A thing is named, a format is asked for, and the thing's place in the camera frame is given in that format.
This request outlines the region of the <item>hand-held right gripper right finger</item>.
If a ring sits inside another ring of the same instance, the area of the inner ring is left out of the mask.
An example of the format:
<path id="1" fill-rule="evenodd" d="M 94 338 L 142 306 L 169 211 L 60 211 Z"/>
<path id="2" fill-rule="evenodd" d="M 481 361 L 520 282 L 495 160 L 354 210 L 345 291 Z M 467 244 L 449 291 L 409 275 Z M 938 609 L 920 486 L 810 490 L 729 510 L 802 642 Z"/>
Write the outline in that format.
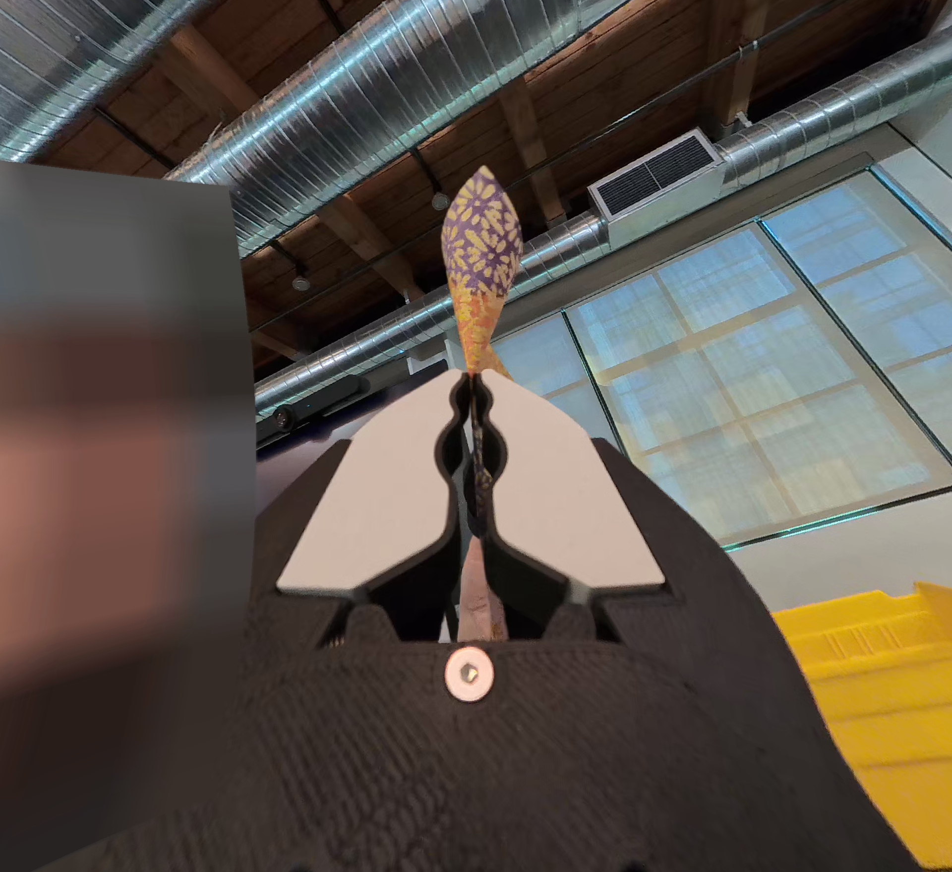
<path id="1" fill-rule="evenodd" d="M 564 604 L 664 588 L 603 463 L 610 444 L 493 370 L 473 378 L 473 411 L 490 479 L 481 506 L 485 576 L 506 608 L 543 629 Z"/>

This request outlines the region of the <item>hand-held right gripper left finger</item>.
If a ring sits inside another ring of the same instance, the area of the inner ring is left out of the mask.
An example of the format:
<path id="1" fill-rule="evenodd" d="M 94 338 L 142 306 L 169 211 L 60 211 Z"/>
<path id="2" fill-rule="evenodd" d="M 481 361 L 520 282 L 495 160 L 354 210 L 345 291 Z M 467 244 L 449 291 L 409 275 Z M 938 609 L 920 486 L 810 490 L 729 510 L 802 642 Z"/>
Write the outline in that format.
<path id="1" fill-rule="evenodd" d="M 448 370 L 347 441 L 277 579 L 284 595 L 375 604 L 403 641 L 438 640 L 462 564 L 470 377 Z"/>

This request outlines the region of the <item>patterned origami paper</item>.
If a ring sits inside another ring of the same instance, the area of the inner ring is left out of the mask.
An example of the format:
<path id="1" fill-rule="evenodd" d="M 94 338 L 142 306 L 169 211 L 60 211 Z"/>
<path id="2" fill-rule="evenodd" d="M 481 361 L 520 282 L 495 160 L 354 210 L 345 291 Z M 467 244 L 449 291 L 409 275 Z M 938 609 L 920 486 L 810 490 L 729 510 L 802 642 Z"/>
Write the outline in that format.
<path id="1" fill-rule="evenodd" d="M 465 477 L 470 530 L 484 538 L 492 490 L 506 451 L 486 422 L 490 396 L 483 377 L 510 378 L 491 345 L 523 255 L 523 236 L 512 201 L 487 166 L 460 188 L 446 211 L 442 253 L 456 328 L 470 377 L 470 470 Z"/>

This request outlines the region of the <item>person's left hand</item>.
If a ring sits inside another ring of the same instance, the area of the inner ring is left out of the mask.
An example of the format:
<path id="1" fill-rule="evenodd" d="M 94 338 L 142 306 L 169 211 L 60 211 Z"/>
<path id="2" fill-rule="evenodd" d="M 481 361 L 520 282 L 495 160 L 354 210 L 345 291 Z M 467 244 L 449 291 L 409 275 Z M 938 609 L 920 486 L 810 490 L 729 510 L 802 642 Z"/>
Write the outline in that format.
<path id="1" fill-rule="evenodd" d="M 458 642 L 508 640 L 505 609 L 490 589 L 483 562 L 482 542 L 470 540 L 460 579 Z"/>

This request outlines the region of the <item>large dark display screen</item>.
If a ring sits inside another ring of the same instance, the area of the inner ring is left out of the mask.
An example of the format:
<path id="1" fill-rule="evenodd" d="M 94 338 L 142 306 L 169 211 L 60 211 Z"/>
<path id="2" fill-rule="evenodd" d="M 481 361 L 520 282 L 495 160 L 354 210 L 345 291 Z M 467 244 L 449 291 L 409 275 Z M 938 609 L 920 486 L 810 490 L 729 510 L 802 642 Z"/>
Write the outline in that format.
<path id="1" fill-rule="evenodd" d="M 329 438 L 286 437 L 256 454 L 256 509 L 261 515 L 316 461 L 352 436 L 332 433 Z"/>

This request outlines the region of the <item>black video bar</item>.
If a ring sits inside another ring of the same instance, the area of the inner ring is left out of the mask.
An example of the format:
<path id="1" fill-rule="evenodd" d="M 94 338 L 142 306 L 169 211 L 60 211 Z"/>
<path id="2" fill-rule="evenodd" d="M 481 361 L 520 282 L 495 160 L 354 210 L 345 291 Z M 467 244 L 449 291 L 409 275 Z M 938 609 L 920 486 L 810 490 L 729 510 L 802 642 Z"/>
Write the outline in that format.
<path id="1" fill-rule="evenodd" d="M 348 375 L 295 402 L 278 405 L 256 424 L 256 447 L 285 437 L 314 419 L 324 418 L 340 406 L 363 398 L 369 390 L 368 378 Z"/>

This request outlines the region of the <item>large window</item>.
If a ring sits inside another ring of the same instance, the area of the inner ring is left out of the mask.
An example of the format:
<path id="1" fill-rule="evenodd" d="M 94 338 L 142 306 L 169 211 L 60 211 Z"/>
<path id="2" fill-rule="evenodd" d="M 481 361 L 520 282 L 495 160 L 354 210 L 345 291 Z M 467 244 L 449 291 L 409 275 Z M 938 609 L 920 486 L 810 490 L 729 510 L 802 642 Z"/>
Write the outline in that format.
<path id="1" fill-rule="evenodd" d="M 950 230 L 879 166 L 497 350 L 723 545 L 950 489 Z"/>

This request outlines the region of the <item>white air vent grille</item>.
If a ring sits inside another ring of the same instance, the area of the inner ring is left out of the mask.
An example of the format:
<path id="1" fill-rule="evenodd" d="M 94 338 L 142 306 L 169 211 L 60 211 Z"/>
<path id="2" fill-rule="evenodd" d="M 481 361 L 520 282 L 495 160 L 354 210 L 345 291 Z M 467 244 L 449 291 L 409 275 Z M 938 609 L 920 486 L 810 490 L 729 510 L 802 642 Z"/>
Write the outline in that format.
<path id="1" fill-rule="evenodd" d="M 606 227 L 608 246 L 618 250 L 717 200 L 726 160 L 695 128 L 589 187 Z"/>

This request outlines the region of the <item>yellow plastic bin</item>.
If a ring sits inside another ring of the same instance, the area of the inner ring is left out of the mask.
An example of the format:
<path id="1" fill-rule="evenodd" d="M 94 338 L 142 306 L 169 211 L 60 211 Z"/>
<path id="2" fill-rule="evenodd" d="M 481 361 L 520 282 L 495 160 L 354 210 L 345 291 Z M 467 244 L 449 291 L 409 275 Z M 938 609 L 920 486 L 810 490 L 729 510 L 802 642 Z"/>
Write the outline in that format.
<path id="1" fill-rule="evenodd" d="M 874 805 L 921 866 L 950 869 L 950 588 L 917 582 L 773 618 Z"/>

